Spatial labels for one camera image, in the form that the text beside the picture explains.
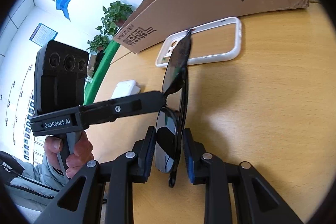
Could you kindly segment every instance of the hand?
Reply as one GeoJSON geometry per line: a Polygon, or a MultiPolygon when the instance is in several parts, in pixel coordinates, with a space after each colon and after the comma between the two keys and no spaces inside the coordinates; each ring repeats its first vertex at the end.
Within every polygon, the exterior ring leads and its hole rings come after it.
{"type": "MultiPolygon", "coordinates": [[[[48,162],[55,169],[60,170],[61,167],[58,162],[57,153],[61,152],[63,148],[62,140],[56,137],[48,136],[45,139],[43,147],[48,162]]],[[[82,136],[75,144],[73,154],[66,159],[67,166],[69,167],[66,170],[68,178],[72,178],[85,163],[89,160],[93,160],[93,154],[91,152],[92,143],[88,140],[85,131],[82,131],[82,136]]]]}

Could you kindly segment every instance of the green cloth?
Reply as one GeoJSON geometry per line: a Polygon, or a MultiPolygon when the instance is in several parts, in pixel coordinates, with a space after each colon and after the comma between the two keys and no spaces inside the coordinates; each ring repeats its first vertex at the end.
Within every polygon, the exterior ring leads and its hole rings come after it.
{"type": "Polygon", "coordinates": [[[102,58],[91,83],[87,83],[84,90],[84,105],[92,104],[96,98],[97,92],[100,88],[101,82],[110,67],[110,63],[115,56],[120,44],[112,40],[104,51],[104,57],[102,58]]]}

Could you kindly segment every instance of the metal rivet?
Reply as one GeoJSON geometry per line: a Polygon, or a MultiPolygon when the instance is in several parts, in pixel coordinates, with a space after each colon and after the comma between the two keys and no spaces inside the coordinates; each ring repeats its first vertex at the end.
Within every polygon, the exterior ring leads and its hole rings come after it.
{"type": "Polygon", "coordinates": [[[240,165],[244,169],[250,169],[251,168],[251,163],[249,163],[247,161],[243,161],[240,165]]]}
{"type": "Polygon", "coordinates": [[[89,160],[86,164],[87,167],[95,167],[97,162],[95,160],[89,160]]]}
{"type": "Polygon", "coordinates": [[[205,160],[211,160],[212,159],[212,154],[210,153],[204,153],[202,155],[202,157],[205,159],[205,160]]]}
{"type": "Polygon", "coordinates": [[[131,159],[135,157],[135,153],[133,151],[129,151],[125,154],[126,158],[131,159]]]}

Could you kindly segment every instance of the person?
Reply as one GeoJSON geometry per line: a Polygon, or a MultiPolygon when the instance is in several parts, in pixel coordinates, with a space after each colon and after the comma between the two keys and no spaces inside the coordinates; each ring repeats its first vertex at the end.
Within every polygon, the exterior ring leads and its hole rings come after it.
{"type": "MultiPolygon", "coordinates": [[[[48,136],[43,147],[42,164],[36,166],[0,151],[0,177],[16,206],[31,223],[65,185],[57,158],[62,140],[48,136]]],[[[72,178],[89,160],[93,160],[92,143],[83,131],[73,154],[66,159],[67,177],[72,178]]]]}

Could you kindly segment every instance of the sunglasses lens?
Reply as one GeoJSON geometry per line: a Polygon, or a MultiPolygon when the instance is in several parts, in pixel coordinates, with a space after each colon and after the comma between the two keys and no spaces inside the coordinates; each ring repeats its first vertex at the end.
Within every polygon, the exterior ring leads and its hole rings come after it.
{"type": "Polygon", "coordinates": [[[161,172],[169,173],[173,167],[176,150],[176,119],[167,109],[162,109],[157,116],[155,166],[161,172]]]}
{"type": "Polygon", "coordinates": [[[173,52],[171,53],[166,69],[166,74],[163,79],[163,92],[167,91],[175,78],[179,75],[181,68],[186,65],[190,54],[190,45],[191,29],[188,30],[187,35],[178,42],[173,52]]]}

